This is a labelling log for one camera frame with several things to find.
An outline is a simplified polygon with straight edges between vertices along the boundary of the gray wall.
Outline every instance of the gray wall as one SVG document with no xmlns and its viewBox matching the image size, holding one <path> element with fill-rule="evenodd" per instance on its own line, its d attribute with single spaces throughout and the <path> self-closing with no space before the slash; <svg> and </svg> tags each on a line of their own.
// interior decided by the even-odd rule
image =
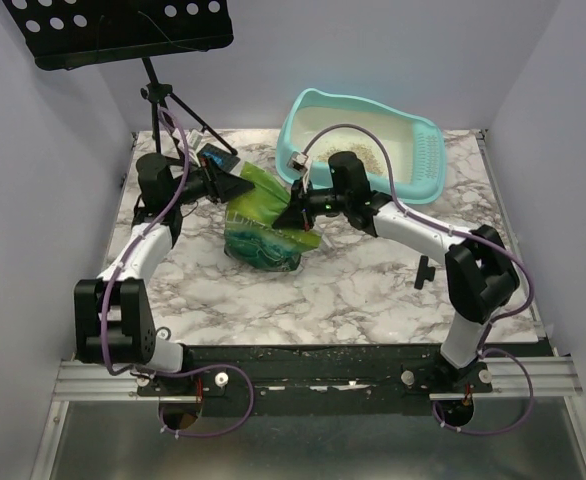
<svg viewBox="0 0 586 480">
<path fill-rule="evenodd" d="M 177 0 L 186 14 L 186 0 Z M 155 60 L 217 127 L 279 127 L 307 87 L 360 95 L 442 127 L 487 127 L 557 0 L 228 0 L 228 48 Z M 150 127 L 140 61 L 100 67 L 132 128 Z"/>
<path fill-rule="evenodd" d="M 95 273 L 131 137 L 96 68 L 36 70 L 0 2 L 0 479 L 29 477 L 75 282 Z"/>
<path fill-rule="evenodd" d="M 488 146 L 542 318 L 586 391 L 586 0 L 561 2 Z"/>
</svg>

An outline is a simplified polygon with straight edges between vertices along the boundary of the bag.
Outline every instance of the bag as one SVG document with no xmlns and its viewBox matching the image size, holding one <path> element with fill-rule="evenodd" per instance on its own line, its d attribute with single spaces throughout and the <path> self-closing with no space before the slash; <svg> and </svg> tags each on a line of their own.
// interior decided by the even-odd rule
<svg viewBox="0 0 586 480">
<path fill-rule="evenodd" d="M 251 163 L 244 165 L 240 177 L 253 182 L 255 188 L 226 207 L 224 251 L 260 270 L 297 269 L 302 253 L 317 248 L 322 237 L 314 232 L 271 228 L 291 195 L 273 175 Z"/>
</svg>

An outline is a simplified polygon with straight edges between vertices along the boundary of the light blue bin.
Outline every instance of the light blue bin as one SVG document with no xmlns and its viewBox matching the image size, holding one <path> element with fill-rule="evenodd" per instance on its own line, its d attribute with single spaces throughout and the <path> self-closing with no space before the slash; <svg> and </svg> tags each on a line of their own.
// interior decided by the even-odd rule
<svg viewBox="0 0 586 480">
<path fill-rule="evenodd" d="M 354 123 L 380 138 L 389 151 L 395 188 L 402 200 L 425 204 L 440 196 L 446 177 L 446 151 L 442 132 L 433 122 L 372 100 L 332 95 L 313 88 L 300 94 L 280 131 L 275 163 L 278 174 L 285 182 L 291 184 L 300 177 L 298 172 L 286 165 L 291 154 L 302 151 L 317 132 L 337 123 Z M 349 150 L 355 145 L 370 152 L 370 161 L 377 165 L 373 168 L 382 173 L 368 173 L 371 188 L 390 193 L 388 178 L 383 176 L 386 164 L 372 141 L 352 129 L 334 130 L 325 137 L 324 145 L 320 140 L 309 152 L 314 160 L 311 181 L 315 188 L 332 186 L 328 164 L 317 159 L 327 157 L 335 149 Z"/>
</svg>

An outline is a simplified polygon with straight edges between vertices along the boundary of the black music stand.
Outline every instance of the black music stand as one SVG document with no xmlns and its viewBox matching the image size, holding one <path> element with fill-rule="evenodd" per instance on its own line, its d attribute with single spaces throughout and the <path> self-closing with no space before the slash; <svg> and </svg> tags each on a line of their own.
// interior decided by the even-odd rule
<svg viewBox="0 0 586 480">
<path fill-rule="evenodd" d="M 170 97 L 233 155 L 237 150 L 197 115 L 169 84 L 161 84 L 150 57 L 224 48 L 233 41 L 226 0 L 2 0 L 43 70 L 72 70 L 141 58 L 149 77 L 142 96 L 151 103 L 156 150 L 159 107 Z M 172 130 L 173 122 L 163 116 Z M 178 149 L 180 159 L 183 154 Z"/>
</svg>

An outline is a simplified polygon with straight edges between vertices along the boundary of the marble surface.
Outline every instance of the marble surface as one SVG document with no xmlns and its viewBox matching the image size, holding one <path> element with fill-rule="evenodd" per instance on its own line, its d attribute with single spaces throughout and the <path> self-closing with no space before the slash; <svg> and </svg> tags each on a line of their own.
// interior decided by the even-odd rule
<svg viewBox="0 0 586 480">
<path fill-rule="evenodd" d="M 226 130 L 243 160 L 275 173 L 277 130 Z M 443 195 L 421 211 L 456 225 L 504 228 L 472 132 L 446 132 L 448 171 Z M 162 139 L 164 153 L 172 143 Z M 154 150 L 141 132 L 134 161 Z M 109 248 L 126 243 L 139 195 L 133 163 Z M 182 207 L 183 214 L 191 206 Z M 413 288 L 419 254 L 369 237 L 343 217 L 318 223 L 332 248 L 304 254 L 300 268 L 267 273 L 223 252 L 225 207 L 200 201 L 182 235 L 147 286 L 156 326 L 171 340 L 195 345 L 442 342 L 453 316 L 444 271 L 422 291 Z M 522 302 L 522 290 L 511 305 Z M 489 341 L 535 341 L 530 312 L 498 322 Z"/>
</svg>

